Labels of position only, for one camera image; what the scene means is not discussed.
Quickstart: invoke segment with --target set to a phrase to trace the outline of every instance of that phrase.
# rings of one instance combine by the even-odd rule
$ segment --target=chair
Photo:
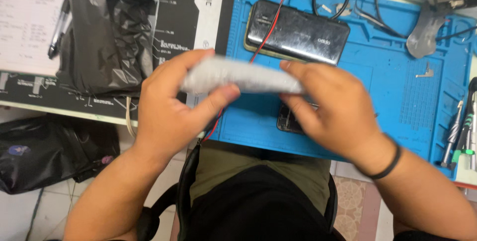
[[[152,207],[143,207],[136,226],[138,241],[149,241],[155,236],[159,228],[159,216],[166,208],[172,205],[176,205],[176,212],[179,218],[180,230],[177,240],[185,240],[188,228],[188,217],[191,210],[189,189],[196,180],[196,170],[199,165],[199,150],[200,146],[197,145],[186,159],[180,174],[179,183],[167,189]],[[334,233],[336,237],[344,240],[341,234],[333,227],[336,210],[338,208],[338,194],[331,174],[328,187],[330,189],[330,198],[328,198],[326,204],[324,217],[328,222],[329,232]]]

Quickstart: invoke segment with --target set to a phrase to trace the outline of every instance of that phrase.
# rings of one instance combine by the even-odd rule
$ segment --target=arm
[[[281,95],[308,136],[366,175],[390,165],[396,148],[381,133],[371,98],[358,79],[322,64],[280,66],[319,104],[314,110],[301,96]],[[441,237],[477,239],[477,216],[468,201],[440,171],[407,149],[402,148],[393,171],[375,183],[394,218],[405,226]]]
[[[218,111],[238,98],[234,85],[220,87],[194,109],[176,99],[187,70],[213,50],[183,53],[144,80],[139,128],[134,145],[81,195],[68,216],[65,241],[96,241],[121,236],[135,240],[135,224],[152,185],[170,159],[193,140]]]

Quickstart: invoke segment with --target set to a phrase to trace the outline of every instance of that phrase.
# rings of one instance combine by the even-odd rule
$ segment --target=white device
[[[180,90],[201,94],[227,84],[237,85],[244,93],[305,92],[300,82],[288,73],[222,56],[206,58],[190,69]]]

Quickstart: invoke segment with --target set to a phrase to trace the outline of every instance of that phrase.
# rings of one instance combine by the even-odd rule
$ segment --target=black wristband
[[[385,134],[385,135],[386,137],[388,137],[388,139],[390,139],[394,143],[394,146],[396,146],[396,155],[394,156],[394,159],[391,162],[391,164],[384,171],[373,176],[368,176],[371,179],[380,179],[380,178],[386,177],[391,171],[393,171],[394,167],[397,165],[397,162],[401,158],[401,153],[402,153],[401,146],[399,146],[399,144],[397,144],[397,142],[393,138],[391,138],[388,134]]]

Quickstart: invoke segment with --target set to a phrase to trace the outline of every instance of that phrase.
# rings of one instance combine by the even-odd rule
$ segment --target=blue silicone repair mat
[[[252,52],[243,46],[248,14],[257,0],[235,0],[230,24],[227,56],[249,61]],[[344,0],[317,0],[335,13],[336,4]],[[373,0],[350,0],[368,13],[375,13]],[[419,6],[379,0],[381,15],[396,31],[409,35],[419,17]],[[285,5],[311,13],[311,0],[285,0]],[[324,7],[319,13],[331,16]],[[473,33],[440,41],[433,55],[412,57],[405,39],[375,29],[365,19],[352,13],[343,16],[351,28],[338,67],[357,76],[373,98],[382,130],[402,146],[434,163],[442,158],[447,131],[457,103],[467,92],[472,58]],[[438,36],[449,35],[475,25],[475,20],[450,16]],[[259,54],[255,64],[278,68],[280,60]],[[416,78],[426,72],[433,77]],[[231,104],[212,139],[276,151],[341,160],[342,158],[315,144],[307,136],[278,130],[280,99],[276,95],[245,94]],[[449,178],[455,172],[440,168]]]

